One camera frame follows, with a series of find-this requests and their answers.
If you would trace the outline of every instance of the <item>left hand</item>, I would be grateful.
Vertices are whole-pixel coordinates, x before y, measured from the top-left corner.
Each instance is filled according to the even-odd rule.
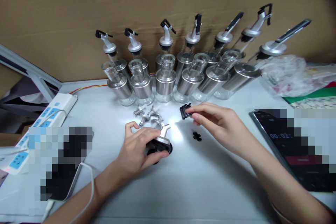
[[[123,179],[131,179],[141,171],[159,162],[161,158],[169,156],[167,151],[145,154],[146,144],[158,137],[161,133],[158,129],[143,127],[136,133],[132,133],[132,127],[139,129],[139,125],[132,121],[125,125],[125,140],[120,153],[113,164]]]

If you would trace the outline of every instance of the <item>plastic bag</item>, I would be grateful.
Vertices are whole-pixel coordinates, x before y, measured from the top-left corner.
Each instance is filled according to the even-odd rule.
[[[265,59],[260,69],[263,79],[281,97],[306,96],[336,81],[336,64],[307,65],[295,55]]]

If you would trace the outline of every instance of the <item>smartphone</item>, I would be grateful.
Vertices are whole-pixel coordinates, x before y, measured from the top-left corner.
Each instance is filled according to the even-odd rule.
[[[280,110],[273,110],[273,114],[255,111],[250,116],[276,158],[307,191],[336,191],[336,174],[329,173],[322,155],[315,155],[315,146],[309,146],[306,137],[298,136],[294,127],[288,127],[291,124],[287,118],[277,118],[275,114],[280,115]]]
[[[49,192],[52,191],[53,193],[50,199],[55,201],[65,201],[72,195],[82,165],[79,164],[77,168],[67,176],[67,173],[69,173],[68,168],[70,167],[71,165],[57,165],[57,169],[52,172],[53,178],[47,179],[46,190]]]

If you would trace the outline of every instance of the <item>hand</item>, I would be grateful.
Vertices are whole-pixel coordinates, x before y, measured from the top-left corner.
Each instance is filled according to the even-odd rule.
[[[141,171],[159,162],[161,158],[169,156],[167,151],[145,154],[146,144],[161,133],[158,129],[143,127],[132,133],[132,127],[139,129],[139,125],[132,121],[125,125],[125,140],[120,153],[113,164],[123,179],[131,179]]]
[[[203,102],[185,111],[193,113],[195,125],[203,125],[221,145],[246,160],[262,146],[230,108]]]

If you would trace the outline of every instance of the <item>cardboard wall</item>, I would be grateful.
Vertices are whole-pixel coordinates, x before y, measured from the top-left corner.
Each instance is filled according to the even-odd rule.
[[[311,25],[286,43],[287,53],[319,62],[336,59],[333,0],[0,0],[0,43],[62,82],[99,79],[106,78],[100,66],[107,57],[95,30],[112,34],[119,55],[130,61],[129,39],[124,36],[125,27],[130,27],[139,33],[143,55],[155,71],[164,18],[177,31],[172,47],[176,55],[195,15],[202,13],[201,41],[195,50],[202,52],[239,11],[245,14],[233,32],[234,40],[255,22],[259,7],[270,2],[272,24],[264,25],[247,57],[310,18]]]

